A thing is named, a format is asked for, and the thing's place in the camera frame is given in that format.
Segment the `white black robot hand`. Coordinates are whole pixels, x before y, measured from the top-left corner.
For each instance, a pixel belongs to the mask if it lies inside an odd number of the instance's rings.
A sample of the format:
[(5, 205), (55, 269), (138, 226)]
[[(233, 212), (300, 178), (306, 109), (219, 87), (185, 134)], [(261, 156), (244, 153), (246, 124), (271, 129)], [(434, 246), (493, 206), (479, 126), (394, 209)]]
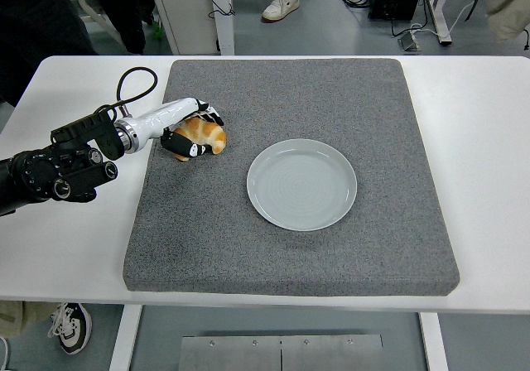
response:
[(122, 129), (129, 138), (125, 152), (137, 152), (144, 148), (148, 139), (159, 137), (162, 146), (177, 156), (190, 158), (204, 154), (205, 146), (174, 132), (178, 123), (190, 118), (224, 126), (217, 111), (208, 103), (195, 98), (179, 99), (163, 104), (159, 109), (139, 118), (124, 118), (121, 122)]

